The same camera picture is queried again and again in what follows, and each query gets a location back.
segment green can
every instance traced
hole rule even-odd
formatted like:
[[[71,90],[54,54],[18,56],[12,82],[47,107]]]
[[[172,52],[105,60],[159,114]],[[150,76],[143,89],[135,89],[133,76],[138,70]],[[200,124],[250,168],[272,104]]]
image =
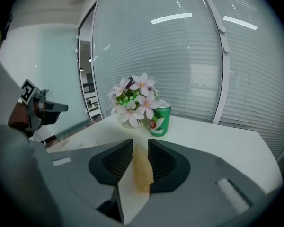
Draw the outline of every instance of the green can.
[[[169,126],[171,105],[165,100],[158,100],[160,107],[153,109],[153,118],[149,120],[149,129],[154,136],[166,134]]]

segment flower pot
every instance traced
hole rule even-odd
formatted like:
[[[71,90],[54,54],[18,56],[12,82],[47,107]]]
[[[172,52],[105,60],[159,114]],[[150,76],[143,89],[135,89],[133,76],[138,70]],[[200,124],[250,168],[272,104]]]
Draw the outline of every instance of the flower pot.
[[[133,127],[129,122],[128,120],[124,123],[121,123],[122,126],[124,128],[127,128],[127,129],[135,129],[135,128],[138,128],[138,127],[141,127],[141,126],[144,126],[144,123],[145,123],[145,119],[137,119],[138,121],[138,126],[137,127]]]

